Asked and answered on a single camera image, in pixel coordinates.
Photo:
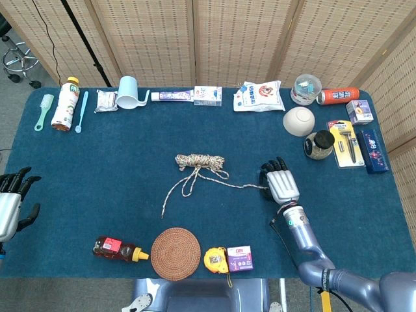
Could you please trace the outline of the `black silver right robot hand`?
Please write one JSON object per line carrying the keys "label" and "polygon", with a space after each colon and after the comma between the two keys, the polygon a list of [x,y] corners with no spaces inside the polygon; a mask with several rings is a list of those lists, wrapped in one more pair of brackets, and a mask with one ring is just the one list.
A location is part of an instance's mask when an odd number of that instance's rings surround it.
{"label": "black silver right robot hand", "polygon": [[294,177],[281,157],[269,160],[261,166],[259,184],[264,187],[261,190],[262,195],[279,205],[297,202],[300,197]]}

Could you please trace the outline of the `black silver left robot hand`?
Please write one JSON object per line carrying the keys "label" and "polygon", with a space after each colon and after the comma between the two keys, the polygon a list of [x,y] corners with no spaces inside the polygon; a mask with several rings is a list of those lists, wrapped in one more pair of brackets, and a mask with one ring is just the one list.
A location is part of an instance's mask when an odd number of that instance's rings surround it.
{"label": "black silver left robot hand", "polygon": [[20,220],[21,205],[31,185],[41,180],[40,176],[24,179],[31,169],[27,166],[17,173],[1,175],[1,245],[10,241],[17,232],[32,225],[40,212],[41,205],[35,203],[30,215]]}

